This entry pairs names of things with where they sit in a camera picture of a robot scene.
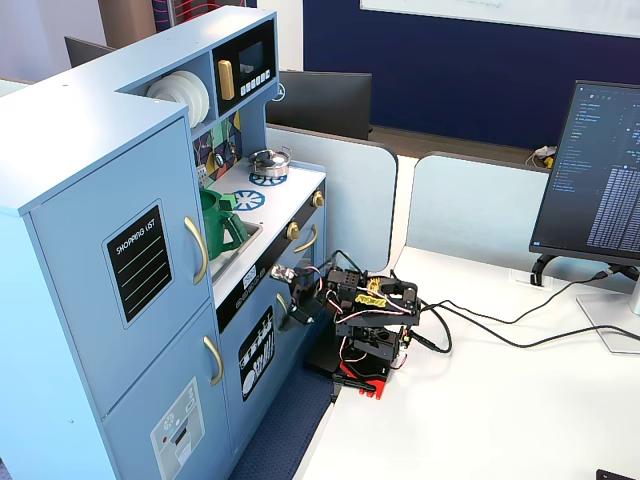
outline blue wall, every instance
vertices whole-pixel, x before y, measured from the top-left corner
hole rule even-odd
[[[555,145],[576,80],[640,84],[640,39],[304,0],[305,70],[373,73],[372,123]]]

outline sink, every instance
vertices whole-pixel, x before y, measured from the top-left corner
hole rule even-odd
[[[256,225],[254,223],[242,222],[244,228],[247,229],[247,233],[249,234],[249,239],[244,242],[240,248],[236,248],[235,250],[231,250],[229,252],[222,252],[217,258],[209,261],[209,272],[211,272],[211,278],[213,284],[222,277],[222,275],[234,264],[234,262],[242,255],[251,243],[258,238],[258,235],[262,233],[262,225]],[[224,232],[224,241],[231,242],[231,235],[229,232]]]

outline whiteboard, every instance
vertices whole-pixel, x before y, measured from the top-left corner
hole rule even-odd
[[[360,8],[640,38],[640,0],[360,0]]]

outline silver pot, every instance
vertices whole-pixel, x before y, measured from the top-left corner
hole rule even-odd
[[[253,172],[268,178],[282,177],[289,173],[291,163],[290,148],[282,147],[281,152],[267,148],[260,150],[249,157],[249,163],[253,165]]]

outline dark blue carpet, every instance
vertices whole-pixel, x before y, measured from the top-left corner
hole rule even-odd
[[[4,466],[2,460],[0,460],[0,480],[11,480],[11,475],[9,475],[7,467]]]
[[[290,480],[331,402],[333,383],[294,367],[230,480]]]

